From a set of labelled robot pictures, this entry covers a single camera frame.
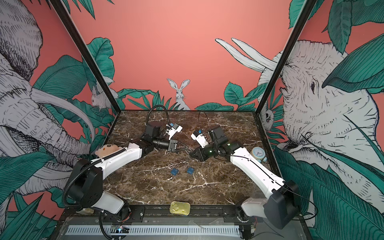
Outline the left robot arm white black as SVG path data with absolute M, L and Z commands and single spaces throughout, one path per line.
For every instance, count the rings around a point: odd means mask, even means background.
M 79 160 L 64 188 L 62 203 L 70 208 L 91 208 L 100 212 L 118 215 L 121 219 L 130 216 L 129 203 L 103 189 L 103 181 L 123 166 L 139 160 L 154 149 L 178 152 L 178 141 L 172 137 L 182 131 L 178 124 L 167 124 L 164 133 L 161 126 L 151 122 L 146 124 L 144 133 L 129 142 L 126 147 L 103 146 L 95 153 L 98 157 L 92 161 Z

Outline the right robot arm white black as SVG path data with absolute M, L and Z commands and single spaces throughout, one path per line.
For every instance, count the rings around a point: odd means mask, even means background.
M 211 143 L 208 143 L 202 130 L 195 130 L 191 134 L 200 147 L 192 151 L 190 156 L 199 161 L 224 157 L 241 169 L 265 195 L 264 199 L 248 198 L 241 202 L 241 212 L 247 217 L 266 218 L 274 227 L 282 230 L 301 211 L 298 185 L 268 170 L 241 142 L 229 140 L 220 126 L 210 130 L 209 135 Z

